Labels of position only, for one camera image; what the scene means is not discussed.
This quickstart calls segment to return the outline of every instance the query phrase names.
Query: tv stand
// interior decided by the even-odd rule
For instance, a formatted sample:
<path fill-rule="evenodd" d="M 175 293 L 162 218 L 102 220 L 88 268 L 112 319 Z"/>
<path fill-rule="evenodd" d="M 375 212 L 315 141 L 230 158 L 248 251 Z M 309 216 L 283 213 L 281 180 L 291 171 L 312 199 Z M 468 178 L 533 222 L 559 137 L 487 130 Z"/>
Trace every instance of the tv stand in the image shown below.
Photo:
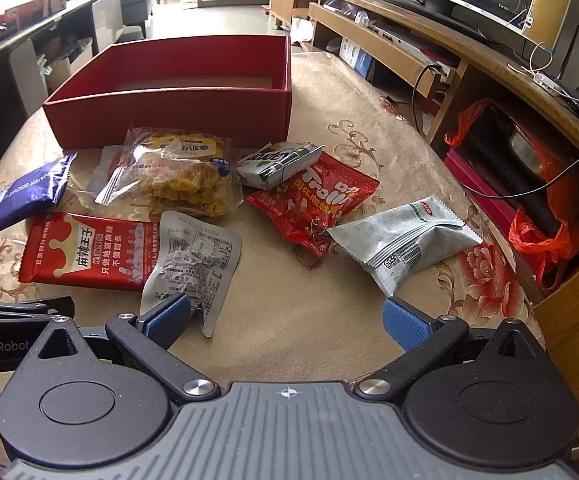
<path fill-rule="evenodd" d="M 329 41 L 344 36 L 380 61 L 413 87 L 425 65 L 396 43 L 392 43 L 362 27 L 353 20 L 325 9 L 325 0 L 271 0 L 269 13 L 278 22 L 291 24 L 293 17 L 315 22 L 310 49 L 324 50 Z M 343 0 L 409 28 L 417 35 L 442 45 L 460 57 L 455 76 L 444 93 L 439 94 L 439 76 L 427 71 L 419 82 L 418 91 L 439 105 L 425 139 L 441 157 L 447 153 L 444 141 L 447 133 L 456 131 L 458 114 L 484 97 L 507 99 L 514 106 L 525 107 L 535 114 L 554 135 L 566 137 L 579 150 L 579 119 L 557 99 L 539 88 L 530 78 L 508 67 L 519 68 L 510 59 L 482 40 L 457 32 L 437 19 L 441 14 L 424 6 L 412 11 L 384 0 Z M 434 18 L 421 15 L 434 12 Z M 368 110 L 375 114 L 375 109 Z M 550 296 L 535 303 L 535 317 L 545 335 L 547 349 L 574 391 L 579 401 L 579 267 Z"/>
<path fill-rule="evenodd" d="M 425 0 L 423 4 L 415 0 L 384 0 L 399 7 L 411 10 L 426 16 L 430 20 L 442 23 L 445 27 L 449 27 L 461 34 L 469 36 L 473 40 L 480 41 L 485 44 L 495 43 L 486 36 L 482 35 L 475 28 L 470 27 L 466 23 L 459 22 L 452 18 L 452 12 L 457 4 L 449 0 Z"/>

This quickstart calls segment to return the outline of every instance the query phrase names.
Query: snack package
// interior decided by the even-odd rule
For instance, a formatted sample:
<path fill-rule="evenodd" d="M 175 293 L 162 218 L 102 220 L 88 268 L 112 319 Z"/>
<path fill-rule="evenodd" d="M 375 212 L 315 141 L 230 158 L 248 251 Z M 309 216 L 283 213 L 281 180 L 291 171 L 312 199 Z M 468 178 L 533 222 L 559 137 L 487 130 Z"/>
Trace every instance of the snack package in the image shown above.
<path fill-rule="evenodd" d="M 158 248 L 158 224 L 53 213 L 34 218 L 18 280 L 142 290 Z"/>
<path fill-rule="evenodd" d="M 362 264 L 387 297 L 396 294 L 409 274 L 483 243 L 435 195 L 327 232 Z"/>
<path fill-rule="evenodd" d="M 281 234 L 325 256 L 336 225 L 369 197 L 380 183 L 323 152 L 317 162 L 270 191 L 255 191 L 246 201 L 265 211 Z"/>
<path fill-rule="evenodd" d="M 211 337 L 240 259 L 240 247 L 242 238 L 235 233 L 166 211 L 160 218 L 156 269 L 145 283 L 140 313 L 176 292 L 185 292 L 192 308 L 203 313 L 202 332 Z"/>
<path fill-rule="evenodd" d="M 102 205 L 149 206 L 222 216 L 242 202 L 228 139 L 185 130 L 135 128 L 127 133 L 118 167 L 96 197 Z"/>
<path fill-rule="evenodd" d="M 0 231 L 60 202 L 76 153 L 30 171 L 0 193 Z"/>
<path fill-rule="evenodd" d="M 271 189 L 311 166 L 323 152 L 311 142 L 267 144 L 238 162 L 240 181 L 246 186 Z"/>

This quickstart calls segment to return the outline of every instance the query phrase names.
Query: silver snack package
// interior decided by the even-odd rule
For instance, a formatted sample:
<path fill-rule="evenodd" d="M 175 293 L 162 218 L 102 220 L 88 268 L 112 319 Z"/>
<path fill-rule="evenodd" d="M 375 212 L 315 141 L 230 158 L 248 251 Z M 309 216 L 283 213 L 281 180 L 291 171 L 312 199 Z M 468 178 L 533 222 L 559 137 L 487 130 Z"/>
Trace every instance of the silver snack package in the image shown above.
<path fill-rule="evenodd" d="M 327 229 L 393 296 L 409 275 L 482 243 L 435 195 Z"/>
<path fill-rule="evenodd" d="M 202 333 L 211 337 L 240 259 L 240 235 L 178 211 L 160 217 L 160 249 L 140 300 L 140 313 L 176 292 L 203 313 Z"/>
<path fill-rule="evenodd" d="M 267 144 L 242 158 L 237 170 L 245 186 L 272 189 L 318 160 L 323 146 L 311 142 Z"/>

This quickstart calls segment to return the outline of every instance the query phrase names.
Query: barcode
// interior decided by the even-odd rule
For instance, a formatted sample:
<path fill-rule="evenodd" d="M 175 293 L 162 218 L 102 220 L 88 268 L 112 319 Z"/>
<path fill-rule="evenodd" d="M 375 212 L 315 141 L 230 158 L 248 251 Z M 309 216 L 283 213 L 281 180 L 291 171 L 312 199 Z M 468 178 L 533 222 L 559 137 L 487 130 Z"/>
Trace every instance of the barcode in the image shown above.
<path fill-rule="evenodd" d="M 409 242 L 405 247 L 396 251 L 400 259 L 407 266 L 407 270 L 412 272 L 413 267 L 421 260 L 421 248 L 415 240 Z"/>
<path fill-rule="evenodd" d="M 187 240 L 185 238 L 170 238 L 170 254 L 176 251 L 184 251 L 188 247 Z"/>
<path fill-rule="evenodd" d="M 383 262 L 383 265 L 387 268 L 387 270 L 392 270 L 392 267 L 396 267 L 400 263 L 402 263 L 402 260 L 398 257 L 398 254 L 392 253 Z"/>

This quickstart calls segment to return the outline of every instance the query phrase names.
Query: trolli candy package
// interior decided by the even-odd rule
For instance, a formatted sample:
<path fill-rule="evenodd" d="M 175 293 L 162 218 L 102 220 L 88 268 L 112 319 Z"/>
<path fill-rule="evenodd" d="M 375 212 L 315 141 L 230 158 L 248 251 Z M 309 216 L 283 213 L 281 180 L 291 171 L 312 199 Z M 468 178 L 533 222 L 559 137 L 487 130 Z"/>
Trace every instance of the trolli candy package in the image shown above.
<path fill-rule="evenodd" d="M 371 196 L 379 184 L 323 153 L 310 167 L 270 191 L 255 191 L 246 202 L 265 211 L 285 238 L 322 258 L 332 243 L 327 228 Z"/>
<path fill-rule="evenodd" d="M 0 194 L 0 231 L 58 204 L 76 153 L 30 171 Z"/>
<path fill-rule="evenodd" d="M 142 290 L 158 248 L 158 224 L 53 213 L 34 219 L 18 280 Z"/>

